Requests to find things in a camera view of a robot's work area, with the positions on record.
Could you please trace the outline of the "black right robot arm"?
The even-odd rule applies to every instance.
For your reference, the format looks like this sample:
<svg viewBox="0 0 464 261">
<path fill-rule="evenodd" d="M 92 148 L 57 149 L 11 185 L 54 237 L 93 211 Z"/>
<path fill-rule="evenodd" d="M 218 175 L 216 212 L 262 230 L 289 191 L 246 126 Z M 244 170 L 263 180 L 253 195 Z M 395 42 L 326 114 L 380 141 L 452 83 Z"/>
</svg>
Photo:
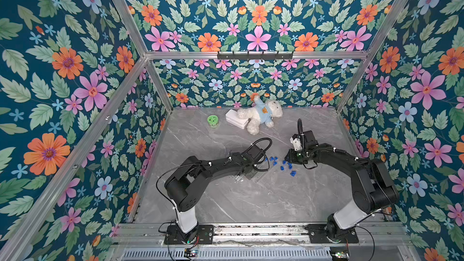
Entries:
<svg viewBox="0 0 464 261">
<path fill-rule="evenodd" d="M 286 162 L 325 164 L 350 178 L 352 199 L 327 218 L 324 235 L 329 241 L 347 239 L 360 222 L 398 201 L 399 192 L 380 159 L 359 158 L 327 143 L 320 144 L 311 130 L 294 134 L 290 142 Z"/>
</svg>

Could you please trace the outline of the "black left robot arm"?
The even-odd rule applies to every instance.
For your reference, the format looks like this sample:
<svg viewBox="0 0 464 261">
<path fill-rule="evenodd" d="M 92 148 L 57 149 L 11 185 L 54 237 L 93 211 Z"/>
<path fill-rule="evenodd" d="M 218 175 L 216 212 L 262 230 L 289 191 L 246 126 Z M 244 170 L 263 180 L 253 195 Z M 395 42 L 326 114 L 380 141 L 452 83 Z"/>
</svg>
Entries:
<svg viewBox="0 0 464 261">
<path fill-rule="evenodd" d="M 231 152 L 228 157 L 214 160 L 200 160 L 188 157 L 180 166 L 164 172 L 171 175 L 164 183 L 165 192 L 159 190 L 173 206 L 177 229 L 191 234 L 198 227 L 195 206 L 212 181 L 228 176 L 253 178 L 257 172 L 267 172 L 269 167 L 260 168 L 269 162 L 267 150 L 272 146 L 270 138 L 255 141 L 243 152 Z"/>
</svg>

